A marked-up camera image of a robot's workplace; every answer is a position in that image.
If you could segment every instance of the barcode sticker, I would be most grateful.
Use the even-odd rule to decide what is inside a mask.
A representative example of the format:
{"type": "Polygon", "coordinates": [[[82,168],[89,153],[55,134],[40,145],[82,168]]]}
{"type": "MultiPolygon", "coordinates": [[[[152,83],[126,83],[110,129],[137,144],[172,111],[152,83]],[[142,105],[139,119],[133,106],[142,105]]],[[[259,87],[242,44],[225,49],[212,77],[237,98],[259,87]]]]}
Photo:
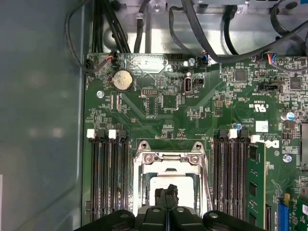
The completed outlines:
{"type": "Polygon", "coordinates": [[[0,231],[1,231],[1,208],[2,208],[2,175],[0,175],[0,231]]]}
{"type": "Polygon", "coordinates": [[[303,213],[305,213],[306,215],[308,215],[308,206],[303,205],[303,213]]]}

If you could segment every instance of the white slot latch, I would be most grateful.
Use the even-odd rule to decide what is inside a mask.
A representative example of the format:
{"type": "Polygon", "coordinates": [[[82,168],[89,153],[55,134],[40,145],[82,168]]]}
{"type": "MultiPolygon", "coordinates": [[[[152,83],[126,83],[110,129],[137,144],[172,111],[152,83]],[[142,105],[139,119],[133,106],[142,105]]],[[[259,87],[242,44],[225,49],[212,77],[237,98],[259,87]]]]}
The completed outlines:
{"type": "Polygon", "coordinates": [[[115,129],[110,129],[108,137],[110,139],[114,139],[115,140],[116,139],[116,130],[115,129]]]}
{"type": "Polygon", "coordinates": [[[237,130],[236,129],[230,129],[228,133],[228,138],[230,139],[236,139],[237,138],[237,130]]]}
{"type": "Polygon", "coordinates": [[[260,135],[252,135],[250,138],[251,143],[257,143],[260,142],[260,135]]]}
{"type": "Polygon", "coordinates": [[[96,137],[96,133],[94,129],[87,130],[87,138],[94,139],[96,137]]]}

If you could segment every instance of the integrated circuit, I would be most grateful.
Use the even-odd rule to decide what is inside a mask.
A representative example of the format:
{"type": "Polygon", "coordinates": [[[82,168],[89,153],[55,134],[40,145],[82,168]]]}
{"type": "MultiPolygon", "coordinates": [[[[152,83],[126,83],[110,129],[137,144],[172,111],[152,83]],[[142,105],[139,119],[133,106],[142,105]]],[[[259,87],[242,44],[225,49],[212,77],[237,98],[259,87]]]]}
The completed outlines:
{"type": "Polygon", "coordinates": [[[299,77],[292,77],[290,79],[290,89],[291,90],[301,90],[302,79],[299,77]]]}
{"type": "Polygon", "coordinates": [[[246,82],[246,70],[235,70],[235,81],[246,82]]]}

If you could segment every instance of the capacitor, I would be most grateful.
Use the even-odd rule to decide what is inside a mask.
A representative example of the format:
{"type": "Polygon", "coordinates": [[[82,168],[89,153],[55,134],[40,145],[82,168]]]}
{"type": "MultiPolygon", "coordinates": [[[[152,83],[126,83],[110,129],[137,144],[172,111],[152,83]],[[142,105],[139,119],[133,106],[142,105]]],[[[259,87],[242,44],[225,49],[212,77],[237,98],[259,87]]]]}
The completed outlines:
{"type": "Polygon", "coordinates": [[[233,123],[232,128],[236,129],[237,131],[242,130],[243,126],[241,124],[233,123]]]}
{"type": "Polygon", "coordinates": [[[293,112],[283,112],[280,116],[280,118],[283,120],[283,121],[286,121],[286,120],[294,120],[295,119],[295,115],[293,112]]]}

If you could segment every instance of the cable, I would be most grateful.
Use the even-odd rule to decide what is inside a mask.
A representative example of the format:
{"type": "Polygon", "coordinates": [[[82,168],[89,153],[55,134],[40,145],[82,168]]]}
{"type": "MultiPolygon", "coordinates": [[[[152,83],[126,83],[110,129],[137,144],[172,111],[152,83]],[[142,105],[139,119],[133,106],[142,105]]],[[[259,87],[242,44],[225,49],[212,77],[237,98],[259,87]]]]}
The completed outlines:
{"type": "MultiPolygon", "coordinates": [[[[280,5],[280,3],[284,1],[286,0],[280,0],[277,4],[275,4],[275,6],[271,9],[271,12],[270,12],[270,22],[274,30],[281,36],[284,36],[287,33],[289,33],[289,31],[283,27],[283,25],[278,21],[278,18],[277,18],[278,6],[280,5]]],[[[307,52],[305,50],[305,42],[297,35],[292,36],[290,39],[293,40],[296,44],[300,45],[301,50],[302,50],[302,55],[306,56],[307,52]]]]}
{"type": "Polygon", "coordinates": [[[123,30],[123,28],[122,28],[122,26],[121,26],[121,24],[120,24],[120,22],[119,22],[119,20],[116,16],[115,12],[114,12],[114,10],[112,9],[110,1],[109,0],[101,0],[101,2],[103,2],[104,6],[105,6],[105,9],[106,9],[105,14],[110,15],[110,18],[112,19],[114,26],[117,29],[117,33],[118,33],[118,35],[119,35],[119,37],[120,37],[120,39],[123,43],[125,53],[130,53],[129,45],[128,45],[124,30],[123,30]]]}
{"type": "Polygon", "coordinates": [[[104,1],[101,0],[100,3],[101,3],[101,6],[102,6],[103,13],[105,13],[105,16],[106,16],[106,19],[108,21],[109,27],[111,29],[111,32],[112,32],[112,34],[114,36],[114,39],[115,39],[116,46],[117,46],[118,50],[120,51],[120,53],[126,53],[126,51],[124,49],[124,44],[123,44],[122,40],[120,39],[118,32],[116,31],[116,28],[115,28],[115,25],[113,23],[113,20],[112,20],[110,14],[108,13],[108,10],[105,8],[104,1]]]}
{"type": "MultiPolygon", "coordinates": [[[[149,4],[150,0],[144,0],[139,9],[139,13],[144,13],[146,6],[149,4]]],[[[143,34],[143,19],[137,20],[137,37],[134,46],[134,53],[140,52],[141,40],[143,34]]]]}
{"type": "Polygon", "coordinates": [[[66,40],[67,40],[67,44],[68,44],[68,48],[69,51],[74,59],[74,61],[76,62],[76,64],[85,72],[88,72],[89,74],[94,74],[96,72],[98,72],[103,66],[105,66],[111,58],[113,58],[113,56],[108,56],[105,60],[103,60],[95,69],[88,69],[86,68],[84,65],[81,64],[81,62],[79,61],[76,52],[74,50],[73,47],[73,43],[72,43],[72,39],[71,39],[71,35],[70,35],[70,31],[69,31],[69,22],[70,19],[72,17],[72,15],[79,10],[81,7],[83,7],[84,5],[88,4],[90,1],[92,0],[84,0],[82,1],[76,8],[74,8],[67,16],[65,19],[65,36],[66,36],[66,40]]]}
{"type": "Polygon", "coordinates": [[[287,68],[284,68],[284,67],[279,66],[279,65],[274,64],[274,63],[272,63],[271,66],[277,68],[278,70],[281,70],[281,71],[284,71],[284,72],[288,72],[288,73],[291,73],[291,72],[302,72],[302,71],[307,71],[308,70],[308,67],[303,67],[301,69],[287,69],[287,68]]]}
{"type": "Polygon", "coordinates": [[[173,11],[183,11],[182,7],[176,7],[176,6],[172,6],[169,9],[169,31],[170,31],[170,35],[173,39],[173,41],[185,52],[196,55],[198,57],[204,57],[204,55],[202,54],[195,54],[191,49],[187,48],[180,40],[179,38],[176,36],[176,34],[174,33],[174,29],[173,29],[173,23],[174,23],[174,14],[173,11]]]}
{"type": "Polygon", "coordinates": [[[97,52],[103,52],[103,10],[101,4],[97,4],[97,16],[96,16],[96,36],[97,36],[97,52]]]}
{"type": "Polygon", "coordinates": [[[281,39],[274,41],[274,42],[272,42],[272,43],[270,43],[270,44],[268,44],[264,47],[261,47],[257,50],[254,50],[254,51],[251,51],[251,52],[248,52],[248,53],[245,53],[245,54],[240,54],[240,55],[220,57],[214,52],[213,48],[211,47],[208,40],[206,39],[204,32],[202,30],[202,27],[200,25],[200,22],[197,18],[196,12],[193,8],[193,4],[192,4],[191,0],[181,0],[181,2],[183,4],[184,11],[185,11],[186,16],[189,20],[189,23],[192,27],[192,30],[193,30],[197,40],[199,41],[200,45],[203,47],[203,49],[205,51],[207,51],[208,55],[214,61],[216,61],[217,63],[222,63],[222,64],[240,62],[240,61],[245,60],[247,58],[259,55],[261,53],[268,52],[271,49],[273,49],[277,46],[280,46],[281,44],[286,42],[289,38],[291,38],[293,35],[297,34],[301,30],[303,30],[304,28],[308,27],[308,21],[305,21],[304,23],[299,25],[297,28],[292,30],[290,33],[283,36],[281,39]]]}
{"type": "Polygon", "coordinates": [[[269,57],[269,64],[273,67],[275,67],[276,69],[278,70],[281,70],[281,71],[284,71],[284,72],[287,72],[287,73],[291,73],[291,72],[303,72],[303,71],[307,71],[308,70],[308,67],[303,67],[303,68],[300,68],[300,69],[287,69],[287,68],[284,68],[283,66],[279,66],[278,64],[275,64],[275,58],[276,58],[277,54],[268,54],[268,57],[269,57]]]}
{"type": "Polygon", "coordinates": [[[234,5],[229,5],[226,7],[225,13],[222,16],[222,20],[224,22],[224,26],[223,26],[223,34],[225,37],[225,41],[226,41],[226,45],[229,49],[229,51],[231,52],[231,54],[238,54],[238,52],[235,50],[235,48],[233,47],[233,44],[231,42],[231,38],[230,38],[230,21],[234,18],[235,13],[237,11],[237,6],[234,5]]]}

